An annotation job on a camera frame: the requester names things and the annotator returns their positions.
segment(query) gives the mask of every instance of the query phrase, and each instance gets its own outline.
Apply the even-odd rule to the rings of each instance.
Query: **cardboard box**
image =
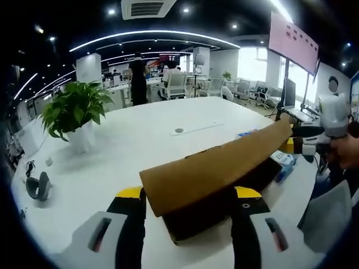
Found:
[[[229,188],[234,185],[262,191],[276,176],[270,174],[278,170],[276,162],[269,156],[286,143],[291,134],[289,117],[284,116],[248,136],[140,172],[155,216],[164,216],[175,240],[200,233],[205,226],[215,225],[223,217],[221,214],[209,217],[208,225],[199,225],[201,228],[192,229],[190,222],[194,223],[191,218],[196,215],[208,217],[214,212],[206,212],[206,208],[217,207],[220,208],[217,211],[226,212],[224,207],[230,199],[225,197],[230,196]],[[183,223],[173,225],[183,219],[189,220],[187,226],[191,231],[185,233],[181,228]]]

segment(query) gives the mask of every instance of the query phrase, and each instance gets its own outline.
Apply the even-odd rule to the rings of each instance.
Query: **hand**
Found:
[[[359,167],[359,138],[348,134],[344,138],[332,140],[330,146],[335,149],[341,168]]]

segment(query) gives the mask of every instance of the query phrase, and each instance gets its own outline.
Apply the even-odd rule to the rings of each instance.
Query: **cardboard sheet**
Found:
[[[243,177],[292,134],[289,117],[221,146],[140,172],[155,216],[195,203]]]

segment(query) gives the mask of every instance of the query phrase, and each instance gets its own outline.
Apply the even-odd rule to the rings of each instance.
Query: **green leaves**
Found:
[[[100,88],[101,84],[91,82],[72,82],[66,85],[64,92],[54,97],[41,114],[44,129],[52,137],[68,140],[67,132],[73,132],[85,123],[93,120],[101,124],[100,115],[105,117],[104,103],[113,103],[108,91]]]

